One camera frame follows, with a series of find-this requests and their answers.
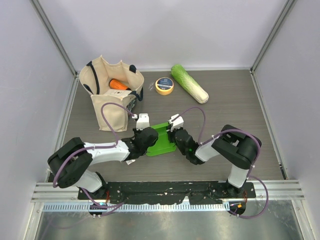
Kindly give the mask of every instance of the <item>wooden tabletop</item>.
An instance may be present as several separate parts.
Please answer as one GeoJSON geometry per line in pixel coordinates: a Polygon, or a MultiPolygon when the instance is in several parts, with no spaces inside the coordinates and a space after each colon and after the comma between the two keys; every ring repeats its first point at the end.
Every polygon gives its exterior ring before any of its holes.
{"type": "MultiPolygon", "coordinates": [[[[199,104],[176,81],[170,95],[162,96],[155,90],[155,81],[161,77],[173,79],[169,72],[142,72],[144,76],[144,99],[133,112],[148,113],[150,125],[168,121],[170,116],[199,106],[204,109],[207,123],[202,142],[230,124],[247,131],[262,141],[261,154],[252,174],[263,180],[283,179],[267,125],[248,70],[190,71],[189,74],[209,94],[205,104],[199,104]]],[[[203,115],[192,109],[184,116],[184,128],[198,139],[203,115]]],[[[132,137],[135,121],[129,120],[128,130],[119,132],[121,138],[132,137]]],[[[64,142],[80,137],[89,143],[114,142],[109,131],[100,131],[89,94],[79,84],[75,95],[64,142]]],[[[175,152],[153,157],[142,156],[134,163],[109,161],[89,168],[99,172],[106,181],[200,181],[226,180],[231,164],[222,156],[212,158],[202,165],[193,165],[177,149],[175,152]]]]}

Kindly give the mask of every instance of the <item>roll of tape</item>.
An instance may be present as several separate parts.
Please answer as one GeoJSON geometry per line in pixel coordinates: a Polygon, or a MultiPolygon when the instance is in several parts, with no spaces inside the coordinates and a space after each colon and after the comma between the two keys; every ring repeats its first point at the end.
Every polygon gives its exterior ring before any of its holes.
{"type": "Polygon", "coordinates": [[[174,90],[174,81],[168,77],[159,78],[155,82],[155,90],[160,95],[168,95],[174,90]]]}

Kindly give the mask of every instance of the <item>green container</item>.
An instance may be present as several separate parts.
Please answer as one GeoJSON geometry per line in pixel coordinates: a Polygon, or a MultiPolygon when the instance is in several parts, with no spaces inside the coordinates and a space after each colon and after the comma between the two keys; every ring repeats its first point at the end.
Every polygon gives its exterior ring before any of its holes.
{"type": "Polygon", "coordinates": [[[174,152],[177,148],[174,142],[169,142],[168,134],[167,134],[167,127],[169,123],[161,123],[158,125],[151,126],[155,129],[159,136],[158,140],[156,141],[155,145],[150,146],[147,150],[146,155],[149,157],[157,156],[160,154],[166,154],[174,152]]]}

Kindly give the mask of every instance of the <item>white ventilation grille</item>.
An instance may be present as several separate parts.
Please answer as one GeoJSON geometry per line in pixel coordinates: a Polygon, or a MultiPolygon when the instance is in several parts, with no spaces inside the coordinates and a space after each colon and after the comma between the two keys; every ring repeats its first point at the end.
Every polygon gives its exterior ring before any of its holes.
{"type": "MultiPolygon", "coordinates": [[[[43,212],[87,212],[92,205],[91,202],[46,202],[43,207],[43,212]]],[[[90,212],[108,212],[111,209],[91,209],[90,212]]],[[[201,212],[201,211],[229,211],[229,202],[223,204],[204,204],[204,205],[190,205],[189,202],[183,202],[178,205],[132,205],[124,204],[117,212],[201,212]]]]}

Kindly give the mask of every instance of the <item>beige canvas bag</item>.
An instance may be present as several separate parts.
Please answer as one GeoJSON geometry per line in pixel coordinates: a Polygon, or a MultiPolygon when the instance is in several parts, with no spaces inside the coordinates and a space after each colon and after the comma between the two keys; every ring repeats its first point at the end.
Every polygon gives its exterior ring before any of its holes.
{"type": "MultiPolygon", "coordinates": [[[[110,131],[101,114],[101,107],[105,103],[117,103],[129,111],[136,104],[137,99],[143,99],[144,77],[134,65],[120,61],[109,64],[102,56],[90,61],[80,72],[79,79],[82,86],[90,94],[96,119],[100,130],[110,131]],[[131,90],[110,89],[112,79],[121,81],[131,90]]],[[[116,105],[106,105],[103,114],[116,132],[127,130],[128,113],[116,105]]]]}

